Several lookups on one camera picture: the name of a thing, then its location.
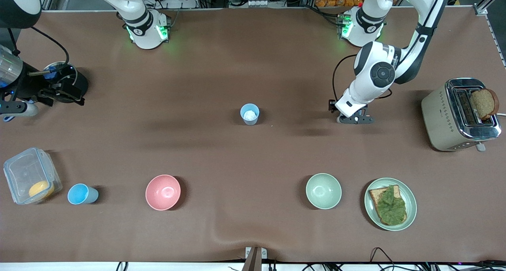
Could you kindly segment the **grey metal bracket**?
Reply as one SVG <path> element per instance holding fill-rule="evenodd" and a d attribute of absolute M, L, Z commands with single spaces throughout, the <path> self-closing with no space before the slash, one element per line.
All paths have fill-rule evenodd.
<path fill-rule="evenodd" d="M 262 260 L 267 259 L 267 249 L 263 247 L 247 247 L 246 260 L 242 271 L 262 271 Z"/>

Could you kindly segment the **blue plastic cup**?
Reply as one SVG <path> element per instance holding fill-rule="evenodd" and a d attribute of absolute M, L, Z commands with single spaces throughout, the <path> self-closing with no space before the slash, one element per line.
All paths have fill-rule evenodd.
<path fill-rule="evenodd" d="M 69 203 L 73 205 L 92 204 L 98 197 L 99 192 L 95 188 L 83 183 L 72 186 L 67 195 Z"/>
<path fill-rule="evenodd" d="M 260 109 L 255 104 L 245 104 L 240 109 L 240 116 L 246 125 L 255 125 L 260 116 Z"/>

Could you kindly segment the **clear plastic lidded container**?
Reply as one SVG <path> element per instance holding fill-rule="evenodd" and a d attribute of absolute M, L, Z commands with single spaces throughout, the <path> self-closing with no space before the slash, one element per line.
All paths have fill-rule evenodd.
<path fill-rule="evenodd" d="M 40 203 L 62 189 L 62 183 L 51 156 L 37 147 L 31 147 L 5 161 L 3 171 L 11 197 L 18 205 Z M 43 199 L 41 197 L 31 198 L 28 194 L 29 189 L 39 181 L 52 182 L 55 190 Z"/>

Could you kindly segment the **beige chrome two-slot toaster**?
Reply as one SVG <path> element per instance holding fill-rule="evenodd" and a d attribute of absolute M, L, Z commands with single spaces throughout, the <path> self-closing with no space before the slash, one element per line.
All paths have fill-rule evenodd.
<path fill-rule="evenodd" d="M 446 81 L 421 102 L 423 121 L 429 140 L 438 151 L 455 152 L 476 146 L 485 150 L 484 143 L 497 139 L 501 125 L 495 113 L 481 118 L 476 92 L 490 93 L 475 78 L 455 78 Z"/>

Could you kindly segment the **pale green bowl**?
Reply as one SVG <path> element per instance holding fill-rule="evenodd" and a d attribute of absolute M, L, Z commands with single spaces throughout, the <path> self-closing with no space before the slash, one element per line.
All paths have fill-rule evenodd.
<path fill-rule="evenodd" d="M 308 201 L 322 210 L 335 208 L 343 195 L 340 182 L 327 173 L 311 176 L 306 183 L 305 192 Z"/>

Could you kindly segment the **yellow round food piece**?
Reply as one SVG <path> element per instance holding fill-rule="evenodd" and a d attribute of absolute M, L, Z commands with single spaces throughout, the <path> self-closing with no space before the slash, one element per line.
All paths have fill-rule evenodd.
<path fill-rule="evenodd" d="M 42 199 L 51 195 L 55 190 L 55 186 L 52 182 L 48 181 L 39 181 L 31 186 L 29 189 L 29 196 L 33 197 L 41 197 Z"/>

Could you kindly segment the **pale green plate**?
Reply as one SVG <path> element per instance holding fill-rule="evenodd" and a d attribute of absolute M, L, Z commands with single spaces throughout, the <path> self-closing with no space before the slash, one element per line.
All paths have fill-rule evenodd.
<path fill-rule="evenodd" d="M 384 177 L 366 189 L 364 207 L 369 218 L 386 231 L 402 231 L 416 218 L 414 194 L 403 182 Z"/>

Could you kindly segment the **pink bowl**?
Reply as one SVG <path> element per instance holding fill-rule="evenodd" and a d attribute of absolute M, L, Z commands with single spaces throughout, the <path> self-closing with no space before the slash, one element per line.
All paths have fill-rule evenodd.
<path fill-rule="evenodd" d="M 156 211 L 169 210 L 181 197 L 181 185 L 171 175 L 158 175 L 148 183 L 145 190 L 147 204 Z"/>

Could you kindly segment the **brown table cover sheet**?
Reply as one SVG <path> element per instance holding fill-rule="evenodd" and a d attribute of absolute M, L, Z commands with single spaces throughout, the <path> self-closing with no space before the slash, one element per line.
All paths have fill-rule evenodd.
<path fill-rule="evenodd" d="M 0 121 L 0 262 L 222 261 L 249 246 L 284 262 L 506 260 L 506 132 L 485 152 L 432 149 L 421 101 L 447 80 L 472 77 L 506 111 L 506 68 L 486 18 L 445 9 L 417 77 L 375 100 L 373 124 L 338 124 L 331 76 L 358 48 L 308 9 L 183 11 L 170 42 L 141 50 L 114 12 L 46 12 L 36 25 L 62 43 L 89 79 L 85 105 L 56 103 Z M 255 104 L 258 122 L 240 116 Z M 14 203 L 5 161 L 48 153 L 62 189 Z M 307 199 L 308 179 L 333 175 L 333 209 Z M 175 206 L 156 211 L 148 183 L 171 175 Z M 397 179 L 417 212 L 402 231 L 364 207 L 376 179 Z M 72 186 L 99 192 L 70 204 Z"/>

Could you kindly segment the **brown bread slice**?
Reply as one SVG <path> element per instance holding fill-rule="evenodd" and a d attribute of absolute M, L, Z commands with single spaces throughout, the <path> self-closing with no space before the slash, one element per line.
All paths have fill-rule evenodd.
<path fill-rule="evenodd" d="M 499 111 L 499 100 L 495 91 L 483 88 L 470 95 L 470 101 L 480 120 L 487 120 Z"/>

